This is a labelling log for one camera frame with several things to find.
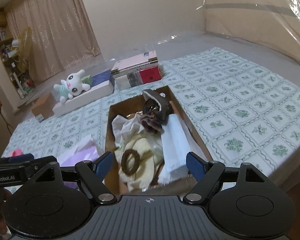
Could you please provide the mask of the purple velvet sock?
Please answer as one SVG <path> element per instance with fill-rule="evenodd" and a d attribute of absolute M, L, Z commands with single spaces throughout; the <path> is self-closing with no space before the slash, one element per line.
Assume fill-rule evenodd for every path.
<path fill-rule="evenodd" d="M 140 122 L 148 133 L 157 134 L 162 131 L 162 121 L 154 115 L 143 115 Z"/>

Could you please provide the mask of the lavender cloth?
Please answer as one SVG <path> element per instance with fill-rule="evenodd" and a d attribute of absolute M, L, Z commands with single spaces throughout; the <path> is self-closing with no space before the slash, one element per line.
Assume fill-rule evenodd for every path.
<path fill-rule="evenodd" d="M 104 154 L 104 151 L 89 134 L 81 139 L 75 146 L 62 153 L 57 160 L 60 167 L 75 166 L 75 164 L 80 161 L 95 161 L 102 154 Z"/>

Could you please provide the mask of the pink patterned sock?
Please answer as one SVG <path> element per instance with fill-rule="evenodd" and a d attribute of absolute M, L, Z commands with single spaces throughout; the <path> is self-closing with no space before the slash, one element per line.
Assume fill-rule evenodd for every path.
<path fill-rule="evenodd" d="M 15 149 L 15 150 L 13 150 L 9 155 L 8 155 L 8 157 L 9 158 L 11 158 L 11 157 L 18 157 L 18 156 L 21 156 L 21 155 L 23 155 L 24 153 L 22 152 L 22 150 L 21 149 Z"/>

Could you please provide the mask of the white knitted cloth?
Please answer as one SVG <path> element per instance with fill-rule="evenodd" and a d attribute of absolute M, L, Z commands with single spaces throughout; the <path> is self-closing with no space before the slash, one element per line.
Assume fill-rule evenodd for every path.
<path fill-rule="evenodd" d="M 161 133 L 164 166 L 158 183 L 167 185 L 188 175 L 186 156 L 190 152 L 189 130 L 177 114 L 170 114 Z"/>

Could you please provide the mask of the small brown cardboard box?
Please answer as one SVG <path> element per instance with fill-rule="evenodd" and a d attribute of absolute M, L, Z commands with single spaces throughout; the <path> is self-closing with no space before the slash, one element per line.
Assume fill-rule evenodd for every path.
<path fill-rule="evenodd" d="M 54 115 L 53 107 L 56 105 L 56 100 L 51 93 L 40 96 L 31 108 L 31 112 L 38 122 L 52 117 Z"/>

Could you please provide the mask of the floral green white tablecloth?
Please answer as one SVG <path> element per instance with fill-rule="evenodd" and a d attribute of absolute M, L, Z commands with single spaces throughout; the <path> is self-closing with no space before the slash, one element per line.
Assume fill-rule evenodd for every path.
<path fill-rule="evenodd" d="M 58 156 L 85 135 L 106 142 L 109 107 L 144 89 L 168 86 L 213 159 L 228 166 L 250 162 L 276 184 L 300 166 L 300 88 L 254 62 L 221 48 L 164 61 L 160 81 L 94 101 L 63 117 L 30 118 L 13 132 L 3 155 L 16 149 Z"/>

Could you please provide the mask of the long white box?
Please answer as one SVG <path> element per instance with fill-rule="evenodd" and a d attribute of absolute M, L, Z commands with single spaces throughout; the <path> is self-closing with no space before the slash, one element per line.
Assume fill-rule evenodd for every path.
<path fill-rule="evenodd" d="M 105 96 L 109 96 L 113 93 L 114 86 L 108 81 L 104 81 L 94 87 L 89 91 L 74 97 L 73 99 L 67 100 L 65 103 L 57 103 L 52 111 L 56 117 L 63 116 L 71 111 L 84 107 L 96 100 L 99 100 Z"/>

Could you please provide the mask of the white bunny plush toy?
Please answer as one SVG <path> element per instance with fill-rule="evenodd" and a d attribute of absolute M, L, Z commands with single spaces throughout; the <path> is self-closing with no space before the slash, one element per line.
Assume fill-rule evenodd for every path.
<path fill-rule="evenodd" d="M 83 82 L 85 70 L 80 70 L 76 73 L 68 75 L 66 80 L 61 80 L 60 84 L 54 84 L 53 88 L 60 94 L 60 103 L 65 104 L 66 101 L 79 96 L 82 92 L 91 89 L 91 85 Z"/>

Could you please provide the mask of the blue flat box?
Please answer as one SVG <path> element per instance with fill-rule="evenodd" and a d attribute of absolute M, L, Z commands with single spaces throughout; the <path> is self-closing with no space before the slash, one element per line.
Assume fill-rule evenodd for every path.
<path fill-rule="evenodd" d="M 92 85 L 90 87 L 94 87 L 96 85 L 99 85 L 105 81 L 109 81 L 113 87 L 115 86 L 115 80 L 110 72 L 110 70 L 106 70 L 105 72 L 102 72 L 100 74 L 94 75 L 92 77 Z"/>

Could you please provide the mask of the pink book stack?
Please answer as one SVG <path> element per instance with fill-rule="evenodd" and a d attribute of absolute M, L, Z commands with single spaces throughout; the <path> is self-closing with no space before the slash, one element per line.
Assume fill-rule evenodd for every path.
<path fill-rule="evenodd" d="M 132 70 L 138 67 L 150 66 L 151 64 L 157 63 L 158 57 L 155 50 L 148 51 L 127 59 L 117 61 L 111 69 L 111 74 L 118 75 L 125 73 L 128 70 Z"/>

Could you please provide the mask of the beige curtain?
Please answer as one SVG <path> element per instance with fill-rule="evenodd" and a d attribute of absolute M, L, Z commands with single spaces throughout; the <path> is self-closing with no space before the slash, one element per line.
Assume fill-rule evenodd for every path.
<path fill-rule="evenodd" d="M 82 0 L 12 0 L 4 11 L 14 38 L 32 30 L 28 71 L 35 82 L 101 52 Z"/>

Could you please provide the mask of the cluttered bookshelf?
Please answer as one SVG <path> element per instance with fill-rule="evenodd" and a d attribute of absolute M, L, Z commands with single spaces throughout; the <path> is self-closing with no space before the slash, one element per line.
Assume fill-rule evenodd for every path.
<path fill-rule="evenodd" d="M 5 12 L 0 8 L 0 58 L 12 85 L 22 99 L 35 88 L 29 75 L 31 34 L 31 28 L 27 27 L 18 38 L 13 38 Z"/>

